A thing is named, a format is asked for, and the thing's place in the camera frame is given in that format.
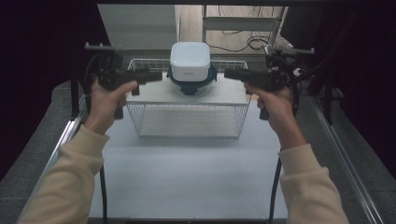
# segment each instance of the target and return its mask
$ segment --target black controller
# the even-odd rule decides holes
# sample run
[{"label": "black controller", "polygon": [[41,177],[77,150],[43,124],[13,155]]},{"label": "black controller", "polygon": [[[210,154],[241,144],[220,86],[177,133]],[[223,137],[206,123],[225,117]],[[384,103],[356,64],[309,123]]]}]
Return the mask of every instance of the black controller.
[{"label": "black controller", "polygon": [[[108,91],[114,91],[119,86],[130,81],[136,81],[139,85],[147,82],[163,80],[162,72],[150,72],[149,68],[132,70],[108,70],[96,74],[99,84]],[[139,86],[132,91],[132,95],[139,95]],[[114,114],[115,119],[123,119],[122,108],[118,107]]]},{"label": "black controller", "polygon": [[[252,71],[244,68],[225,69],[224,77],[246,82],[251,86],[259,87],[265,91],[278,91],[289,83],[288,68],[283,60],[277,57],[266,56],[266,71]],[[267,109],[262,109],[260,119],[268,120]]]},{"label": "black controller", "polygon": [[[152,81],[163,80],[162,72],[150,72],[149,68],[135,70],[120,70],[122,56],[113,51],[99,54],[99,72],[94,73],[98,77],[99,84],[108,91],[114,91],[119,86],[130,81],[136,81],[139,85]],[[139,86],[132,91],[132,95],[139,95]],[[115,119],[123,119],[122,108],[117,108]]]}]

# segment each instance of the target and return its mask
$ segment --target white tabletop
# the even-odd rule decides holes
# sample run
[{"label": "white tabletop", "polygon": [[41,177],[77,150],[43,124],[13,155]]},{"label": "white tabletop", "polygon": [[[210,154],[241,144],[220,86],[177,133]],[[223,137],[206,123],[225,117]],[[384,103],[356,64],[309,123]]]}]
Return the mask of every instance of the white tabletop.
[{"label": "white tabletop", "polygon": [[[108,216],[268,218],[280,145],[259,114],[252,102],[238,139],[139,138],[129,116],[117,120],[103,152]],[[101,217],[95,181],[90,217]],[[278,187],[275,218],[285,217]]]}]

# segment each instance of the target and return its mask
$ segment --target white device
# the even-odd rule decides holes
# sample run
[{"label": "white device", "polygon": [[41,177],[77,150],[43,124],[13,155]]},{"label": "white device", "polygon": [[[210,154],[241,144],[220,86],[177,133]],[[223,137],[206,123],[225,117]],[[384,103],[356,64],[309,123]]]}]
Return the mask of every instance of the white device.
[{"label": "white device", "polygon": [[175,80],[204,81],[210,67],[209,46],[202,42],[178,42],[172,46],[170,63]]}]

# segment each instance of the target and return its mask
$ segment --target hand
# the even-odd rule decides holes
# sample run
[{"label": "hand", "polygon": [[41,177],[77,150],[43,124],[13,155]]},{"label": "hand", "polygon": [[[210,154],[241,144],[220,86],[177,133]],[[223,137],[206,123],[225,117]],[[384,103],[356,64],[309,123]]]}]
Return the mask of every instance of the hand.
[{"label": "hand", "polygon": [[276,132],[282,149],[298,147],[306,144],[305,138],[293,116],[289,88],[276,92],[267,92],[245,83],[245,88],[257,94],[257,107],[266,108],[269,113],[268,122]]},{"label": "hand", "polygon": [[105,134],[114,122],[117,107],[126,105],[126,93],[136,87],[137,82],[132,81],[114,91],[107,91],[96,79],[91,90],[91,112],[84,126],[95,133]]}]

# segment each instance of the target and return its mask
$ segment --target metal frame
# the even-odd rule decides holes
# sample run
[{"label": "metal frame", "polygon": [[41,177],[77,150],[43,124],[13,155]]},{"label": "metal frame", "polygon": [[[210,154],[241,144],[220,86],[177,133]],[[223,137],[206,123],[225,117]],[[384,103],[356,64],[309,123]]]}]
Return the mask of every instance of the metal frame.
[{"label": "metal frame", "polygon": [[349,180],[350,185],[358,197],[358,200],[361,203],[361,207],[363,208],[364,213],[368,217],[370,223],[379,224],[384,223],[383,218],[380,216],[378,209],[375,205],[373,198],[370,195],[368,189],[364,186],[361,178],[358,175],[355,167],[352,164],[352,161],[347,155],[346,150],[344,149],[343,144],[338,138],[337,132],[335,131],[332,125],[329,125],[326,121],[321,111],[321,104],[318,97],[309,97],[311,104],[314,106],[319,121],[323,126],[323,130],[329,137],[330,142],[332,143],[332,148],[334,149],[335,154],[337,155],[341,166],[343,167],[344,172]]},{"label": "metal frame", "polygon": [[[84,0],[61,0],[81,3]],[[141,4],[141,5],[223,5],[223,6],[268,6],[268,7],[345,7],[355,6],[363,0],[97,0],[97,4]]]},{"label": "metal frame", "polygon": [[44,167],[43,172],[41,173],[40,177],[37,180],[37,183],[35,184],[35,188],[32,190],[32,193],[29,196],[28,201],[26,202],[25,206],[23,207],[20,216],[18,217],[17,223],[20,222],[21,215],[24,213],[24,211],[27,209],[27,206],[29,203],[32,201],[33,196],[37,193],[38,188],[41,185],[41,182],[44,178],[44,174],[52,167],[52,165],[58,160],[58,148],[60,145],[65,144],[66,142],[70,141],[70,139],[73,138],[73,136],[77,133],[79,125],[81,124],[83,118],[87,115],[87,111],[85,109],[85,100],[84,97],[81,97],[79,100],[79,105],[80,105],[80,110],[78,114],[71,118],[69,122],[67,122],[66,127],[64,128],[64,132],[62,133],[61,137],[59,138],[58,143],[55,146],[55,149],[53,149],[52,154],[49,157],[49,161],[47,162],[46,166]]}]

